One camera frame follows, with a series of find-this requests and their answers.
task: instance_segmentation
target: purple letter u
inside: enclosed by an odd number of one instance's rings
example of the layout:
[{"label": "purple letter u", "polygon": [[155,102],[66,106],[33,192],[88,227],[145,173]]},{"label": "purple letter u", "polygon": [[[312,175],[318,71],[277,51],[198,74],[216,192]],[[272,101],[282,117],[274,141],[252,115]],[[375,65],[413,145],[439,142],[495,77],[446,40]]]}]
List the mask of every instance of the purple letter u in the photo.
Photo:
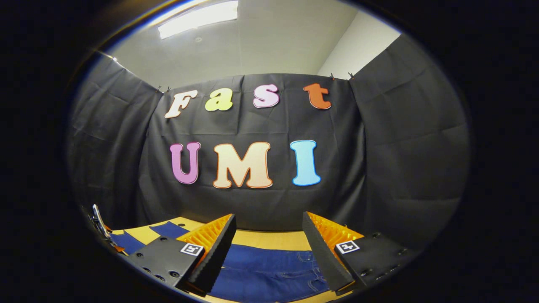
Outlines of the purple letter u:
[{"label": "purple letter u", "polygon": [[201,144],[199,142],[191,142],[187,144],[187,150],[189,151],[189,165],[191,170],[188,174],[185,174],[182,170],[181,154],[183,145],[173,144],[170,146],[170,152],[172,153],[172,172],[180,183],[193,184],[198,179],[198,150]]}]

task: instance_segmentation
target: white ceiling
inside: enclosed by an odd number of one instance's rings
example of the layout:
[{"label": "white ceiling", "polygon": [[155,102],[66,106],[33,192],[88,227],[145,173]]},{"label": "white ceiling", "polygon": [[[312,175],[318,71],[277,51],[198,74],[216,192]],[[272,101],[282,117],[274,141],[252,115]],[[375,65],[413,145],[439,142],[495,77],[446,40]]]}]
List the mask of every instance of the white ceiling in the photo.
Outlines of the white ceiling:
[{"label": "white ceiling", "polygon": [[162,91],[242,74],[317,74],[357,13],[337,0],[239,0],[237,20],[164,40],[158,24],[108,53]]}]

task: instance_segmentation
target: jeans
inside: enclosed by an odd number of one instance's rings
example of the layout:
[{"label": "jeans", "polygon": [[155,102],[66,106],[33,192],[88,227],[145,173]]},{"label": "jeans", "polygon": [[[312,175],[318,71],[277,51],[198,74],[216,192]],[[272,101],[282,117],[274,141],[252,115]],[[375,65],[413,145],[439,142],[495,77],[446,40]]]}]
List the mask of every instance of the jeans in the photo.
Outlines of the jeans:
[{"label": "jeans", "polygon": [[[172,222],[150,229],[171,238],[189,232]],[[126,232],[113,236],[127,254],[144,246]],[[208,294],[212,297],[246,303],[281,303],[329,290],[312,251],[268,250],[232,244],[223,267]]]}]

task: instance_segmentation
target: fluorescent light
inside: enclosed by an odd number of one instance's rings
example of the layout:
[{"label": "fluorescent light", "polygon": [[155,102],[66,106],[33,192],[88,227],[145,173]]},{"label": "fluorescent light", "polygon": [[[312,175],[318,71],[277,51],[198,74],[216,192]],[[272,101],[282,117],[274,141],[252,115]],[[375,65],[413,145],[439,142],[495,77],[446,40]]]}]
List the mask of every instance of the fluorescent light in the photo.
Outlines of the fluorescent light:
[{"label": "fluorescent light", "polygon": [[195,6],[195,5],[199,5],[199,4],[201,4],[203,2],[206,2],[206,1],[208,1],[208,0],[189,1],[189,2],[187,2],[185,4],[182,4],[182,5],[178,6],[175,9],[173,9],[173,10],[171,10],[171,11],[169,11],[169,12],[167,12],[167,13],[165,13],[165,14],[163,14],[163,15],[155,18],[155,19],[153,19],[150,23],[148,23],[147,26],[154,26],[156,24],[159,24],[159,23],[167,20],[168,18],[170,18],[170,17],[172,17],[172,16],[174,16],[174,15],[176,15],[176,14],[178,14],[178,13],[180,13],[180,12],[182,12],[182,11],[188,9],[188,8],[191,8],[191,7]]},{"label": "fluorescent light", "polygon": [[186,30],[212,23],[238,18],[238,1],[228,1],[207,6],[179,16],[158,27],[161,39],[176,35]]}]

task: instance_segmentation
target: black cloth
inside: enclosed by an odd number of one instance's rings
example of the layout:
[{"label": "black cloth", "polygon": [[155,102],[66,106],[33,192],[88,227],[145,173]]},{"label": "black cloth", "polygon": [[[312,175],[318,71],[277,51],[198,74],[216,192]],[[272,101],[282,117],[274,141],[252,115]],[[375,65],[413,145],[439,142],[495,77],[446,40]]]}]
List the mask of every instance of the black cloth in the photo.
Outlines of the black cloth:
[{"label": "black cloth", "polygon": [[361,230],[421,247],[449,221],[466,185],[471,149],[462,102],[406,35],[350,84],[367,140]]},{"label": "black cloth", "polygon": [[[315,108],[303,88],[319,83],[329,109]],[[254,89],[275,84],[280,101],[253,105]],[[209,112],[216,89],[233,91],[233,106]],[[196,89],[180,116],[166,119],[174,95]],[[382,232],[409,247],[434,239],[454,213],[469,167],[469,134],[461,100],[428,56],[404,35],[349,81],[315,75],[257,74],[210,80],[166,93],[108,57],[75,100],[68,158],[75,193],[97,204],[113,229],[178,216],[209,222],[234,213],[239,229],[301,230],[310,211],[362,233]],[[314,140],[321,182],[292,183],[290,143]],[[198,180],[179,183],[172,144],[200,142]],[[269,188],[217,189],[215,145],[243,158],[268,142]]]}]

